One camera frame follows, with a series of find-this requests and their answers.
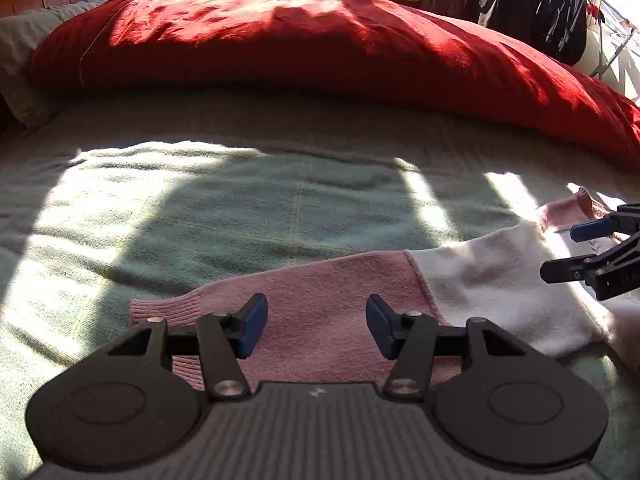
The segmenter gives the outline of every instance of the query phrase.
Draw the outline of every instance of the pink fabric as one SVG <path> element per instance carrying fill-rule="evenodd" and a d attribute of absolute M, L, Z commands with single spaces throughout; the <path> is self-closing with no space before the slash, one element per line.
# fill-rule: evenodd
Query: pink fabric
<path fill-rule="evenodd" d="M 267 295 L 269 317 L 254 354 L 239 361 L 252 388 L 260 380 L 382 384 L 393 362 L 380 355 L 367 329 L 370 294 L 380 294 L 397 311 L 439 318 L 409 256 L 389 251 L 230 278 L 170 300 L 134 300 L 131 322 L 161 316 L 169 324 L 190 324 L 209 312 L 237 310 L 254 292 Z M 202 388 L 197 358 L 174 358 L 174 372 Z"/>

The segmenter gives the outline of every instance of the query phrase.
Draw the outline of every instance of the white logo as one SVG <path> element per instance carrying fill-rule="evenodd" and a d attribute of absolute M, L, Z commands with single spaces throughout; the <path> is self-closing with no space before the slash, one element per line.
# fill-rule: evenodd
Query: white logo
<path fill-rule="evenodd" d="M 315 397 L 316 399 L 322 395 L 325 394 L 326 391 L 324 391 L 322 388 L 316 388 L 315 390 L 309 390 L 308 394 L 312 397 Z"/>

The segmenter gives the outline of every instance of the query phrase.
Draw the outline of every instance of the clothes drying rack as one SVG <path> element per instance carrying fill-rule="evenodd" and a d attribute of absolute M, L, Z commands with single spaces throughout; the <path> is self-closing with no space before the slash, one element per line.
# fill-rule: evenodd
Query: clothes drying rack
<path fill-rule="evenodd" d="M 598 5 L 598 9 L 602 10 L 602 4 L 604 4 L 608 11 L 608 14 L 613 16 L 613 23 L 617 23 L 619 28 L 622 28 L 622 25 L 620 25 L 622 21 L 626 21 L 627 23 L 630 23 L 628 19 L 626 19 L 622 14 L 620 14 L 620 12 L 618 12 L 618 10 L 614 6 L 612 6 L 610 3 L 608 3 L 606 0 L 599 0 L 599 2 L 600 4 Z M 609 69 L 611 64 L 618 58 L 618 56 L 620 55 L 620 52 L 622 52 L 622 50 L 626 47 L 629 41 L 631 41 L 631 38 L 635 33 L 636 29 L 634 26 L 632 26 L 630 28 L 629 33 L 626 36 L 623 35 L 624 40 L 617 47 L 615 53 L 613 54 L 613 57 L 609 59 L 607 62 L 603 63 L 603 60 L 605 58 L 604 58 L 604 52 L 602 49 L 602 22 L 600 20 L 597 20 L 597 21 L 598 21 L 598 28 L 600 31 L 600 52 L 598 53 L 598 66 L 593 70 L 593 72 L 591 72 L 590 76 L 591 77 L 597 76 L 598 79 L 602 79 L 602 75 Z M 620 35 L 620 30 L 616 30 L 615 28 L 611 27 L 609 25 L 609 20 L 606 20 L 606 25 L 607 27 L 610 28 L 610 30 L 614 34 Z"/>

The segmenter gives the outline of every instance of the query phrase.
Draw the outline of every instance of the red comforter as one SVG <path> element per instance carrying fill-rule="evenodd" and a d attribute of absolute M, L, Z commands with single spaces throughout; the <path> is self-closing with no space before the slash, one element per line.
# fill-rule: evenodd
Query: red comforter
<path fill-rule="evenodd" d="M 110 0 L 60 25 L 29 73 L 49 87 L 250 82 L 423 105 L 640 170 L 631 101 L 498 32 L 386 0 Z"/>

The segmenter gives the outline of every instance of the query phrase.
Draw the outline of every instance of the bed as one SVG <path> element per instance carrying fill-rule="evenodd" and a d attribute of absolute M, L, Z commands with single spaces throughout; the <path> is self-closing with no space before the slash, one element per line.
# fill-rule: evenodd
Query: bed
<path fill-rule="evenodd" d="M 0 0 L 2 16 L 79 0 Z M 640 177 L 570 144 L 448 112 L 245 86 L 101 90 L 0 135 L 0 478 L 39 464 L 30 395 L 122 332 L 132 298 L 364 251 L 427 249 Z M 594 460 L 640 476 L 640 382 L 607 346 L 561 361 L 610 411 Z"/>

